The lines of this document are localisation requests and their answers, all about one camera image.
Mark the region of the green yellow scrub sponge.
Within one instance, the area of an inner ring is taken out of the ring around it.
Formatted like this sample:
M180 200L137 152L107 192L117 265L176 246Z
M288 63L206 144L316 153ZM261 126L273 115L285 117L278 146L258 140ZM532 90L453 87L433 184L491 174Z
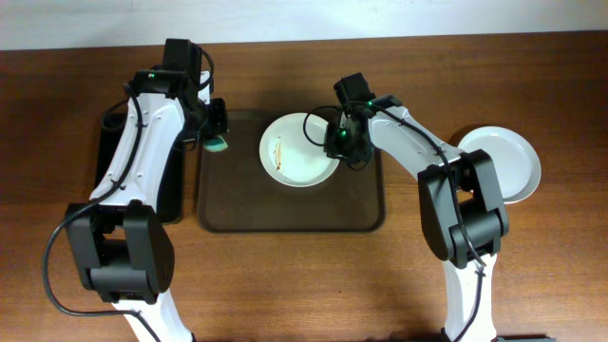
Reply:
M228 143L221 137L206 139L203 142L204 149L209 153L218 153L228 148Z

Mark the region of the white plate top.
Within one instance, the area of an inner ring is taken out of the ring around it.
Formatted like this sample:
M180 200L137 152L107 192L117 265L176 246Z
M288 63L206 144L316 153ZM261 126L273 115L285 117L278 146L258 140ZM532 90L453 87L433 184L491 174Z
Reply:
M258 154L266 173L291 187L310 187L326 181L339 160L326 155L322 146L312 144L325 137L328 122L314 114L292 113L274 120L263 132Z

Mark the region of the white plate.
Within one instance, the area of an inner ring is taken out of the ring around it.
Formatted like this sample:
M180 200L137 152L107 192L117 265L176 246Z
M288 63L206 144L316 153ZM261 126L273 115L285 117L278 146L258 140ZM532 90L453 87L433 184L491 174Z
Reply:
M326 155L322 146L312 144L325 137L328 122L314 114L292 113L274 120L263 132L258 154L266 173L291 187L310 187L326 181L339 160Z
M540 185L542 165L536 150L512 130L476 128L462 137L458 147L465 152L483 149L491 157L505 204L526 200Z

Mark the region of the white plate bottom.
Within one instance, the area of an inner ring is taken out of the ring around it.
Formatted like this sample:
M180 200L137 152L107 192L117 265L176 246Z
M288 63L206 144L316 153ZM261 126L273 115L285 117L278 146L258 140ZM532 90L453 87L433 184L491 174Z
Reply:
M491 157L505 204L526 200L540 185L542 165L536 150L512 130L476 128L462 137L458 147L465 152L483 149Z

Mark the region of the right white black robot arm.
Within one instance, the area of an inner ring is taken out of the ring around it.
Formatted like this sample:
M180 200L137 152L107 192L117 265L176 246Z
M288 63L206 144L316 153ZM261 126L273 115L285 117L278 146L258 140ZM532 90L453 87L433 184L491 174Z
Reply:
M497 340L492 276L509 221L493 160L443 142L393 96L339 102L340 118L326 129L327 155L358 163L380 149L417 181L423 235L446 277L443 339Z

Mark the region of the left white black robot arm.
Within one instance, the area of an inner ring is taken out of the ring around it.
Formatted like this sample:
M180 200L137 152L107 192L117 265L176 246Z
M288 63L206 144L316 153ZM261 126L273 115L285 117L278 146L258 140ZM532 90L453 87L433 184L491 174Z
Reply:
M221 151L227 130L210 70L141 70L112 160L88 203L69 205L66 232L83 287L112 305L141 341L192 341L170 292L175 250L158 214L162 180L182 141Z

